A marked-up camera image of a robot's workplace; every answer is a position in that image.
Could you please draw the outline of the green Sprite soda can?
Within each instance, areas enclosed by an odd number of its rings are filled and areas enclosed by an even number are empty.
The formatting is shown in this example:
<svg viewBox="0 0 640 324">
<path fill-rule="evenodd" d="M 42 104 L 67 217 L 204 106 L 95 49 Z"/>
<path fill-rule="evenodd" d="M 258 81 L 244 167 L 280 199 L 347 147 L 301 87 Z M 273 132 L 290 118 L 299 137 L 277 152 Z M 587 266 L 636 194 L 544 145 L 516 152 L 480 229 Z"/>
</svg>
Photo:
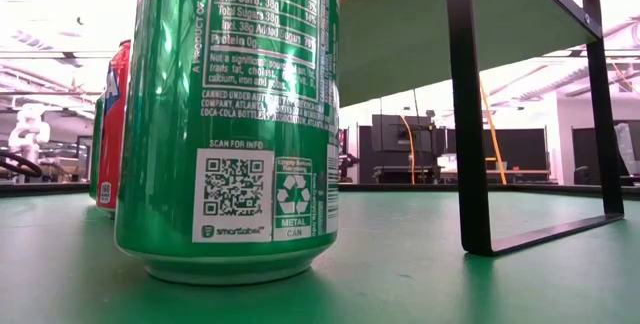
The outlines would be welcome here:
<svg viewBox="0 0 640 324">
<path fill-rule="evenodd" d="M 101 95 L 97 99 L 96 106 L 95 106 L 95 118 L 94 118 L 92 149 L 91 149 L 89 197 L 92 198 L 93 200 L 96 199 L 96 193 L 97 193 L 103 110 L 104 110 L 104 96 Z"/>
<path fill-rule="evenodd" d="M 307 270 L 339 228 L 340 0 L 138 0 L 115 240 L 196 285 Z"/>
</svg>

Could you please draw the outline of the red Fanta soda can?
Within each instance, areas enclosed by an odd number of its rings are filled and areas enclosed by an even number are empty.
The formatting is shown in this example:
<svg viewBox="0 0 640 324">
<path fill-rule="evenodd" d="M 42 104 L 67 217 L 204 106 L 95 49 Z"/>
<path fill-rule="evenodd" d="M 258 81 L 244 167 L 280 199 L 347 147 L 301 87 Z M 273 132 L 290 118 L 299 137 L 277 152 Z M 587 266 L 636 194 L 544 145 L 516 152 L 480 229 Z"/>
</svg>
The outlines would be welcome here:
<svg viewBox="0 0 640 324">
<path fill-rule="evenodd" d="M 104 93 L 96 205 L 111 218 L 115 217 L 120 182 L 130 49 L 131 40 L 119 44 L 109 61 Z"/>
</svg>

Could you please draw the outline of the black monitor stand unit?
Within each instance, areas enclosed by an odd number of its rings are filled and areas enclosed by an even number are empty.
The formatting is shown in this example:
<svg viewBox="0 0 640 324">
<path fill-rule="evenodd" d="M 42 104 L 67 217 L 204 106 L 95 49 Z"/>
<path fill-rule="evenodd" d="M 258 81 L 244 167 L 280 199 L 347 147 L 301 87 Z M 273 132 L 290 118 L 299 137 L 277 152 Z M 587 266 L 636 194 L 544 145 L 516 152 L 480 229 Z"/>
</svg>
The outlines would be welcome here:
<svg viewBox="0 0 640 324">
<path fill-rule="evenodd" d="M 373 115 L 373 177 L 379 184 L 436 184 L 445 131 L 429 116 Z"/>
</svg>

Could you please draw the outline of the wooden board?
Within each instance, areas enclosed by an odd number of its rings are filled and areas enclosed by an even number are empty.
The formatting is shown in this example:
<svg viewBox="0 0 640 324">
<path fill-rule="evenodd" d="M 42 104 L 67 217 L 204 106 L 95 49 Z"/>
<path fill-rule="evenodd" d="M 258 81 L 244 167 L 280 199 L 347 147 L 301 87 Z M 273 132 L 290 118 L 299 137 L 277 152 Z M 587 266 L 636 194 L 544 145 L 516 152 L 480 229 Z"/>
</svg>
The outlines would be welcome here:
<svg viewBox="0 0 640 324">
<path fill-rule="evenodd" d="M 601 0 L 341 0 L 340 98 L 345 106 L 450 81 L 463 248 L 498 256 L 624 216 Z M 517 236 L 491 236 L 481 71 L 574 46 L 587 52 L 603 212 Z"/>
</svg>

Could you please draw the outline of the green table mat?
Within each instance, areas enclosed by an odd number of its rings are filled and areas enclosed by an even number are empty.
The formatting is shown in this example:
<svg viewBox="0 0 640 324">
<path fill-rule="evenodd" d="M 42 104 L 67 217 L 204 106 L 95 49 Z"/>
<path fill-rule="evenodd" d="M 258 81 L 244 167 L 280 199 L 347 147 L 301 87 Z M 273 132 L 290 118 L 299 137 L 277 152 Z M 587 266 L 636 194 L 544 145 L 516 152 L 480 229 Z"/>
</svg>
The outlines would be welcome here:
<svg viewBox="0 0 640 324">
<path fill-rule="evenodd" d="M 640 324 L 640 201 L 499 258 L 460 244 L 452 193 L 344 193 L 340 233 L 278 282 L 195 287 L 120 252 L 85 194 L 0 199 L 0 324 Z"/>
</svg>

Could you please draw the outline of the black partition panel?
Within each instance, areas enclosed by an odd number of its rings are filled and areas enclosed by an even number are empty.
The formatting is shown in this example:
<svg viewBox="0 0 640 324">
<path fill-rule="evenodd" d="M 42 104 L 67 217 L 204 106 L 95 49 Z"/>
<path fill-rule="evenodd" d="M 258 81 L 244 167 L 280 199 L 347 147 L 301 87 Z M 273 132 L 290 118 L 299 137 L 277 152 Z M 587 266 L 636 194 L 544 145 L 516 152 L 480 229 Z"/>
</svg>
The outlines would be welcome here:
<svg viewBox="0 0 640 324">
<path fill-rule="evenodd" d="M 506 169 L 546 170 L 547 151 L 544 129 L 496 129 L 498 149 Z M 456 153 L 455 129 L 446 131 L 447 153 Z M 483 130 L 485 157 L 495 157 L 490 129 Z"/>
</svg>

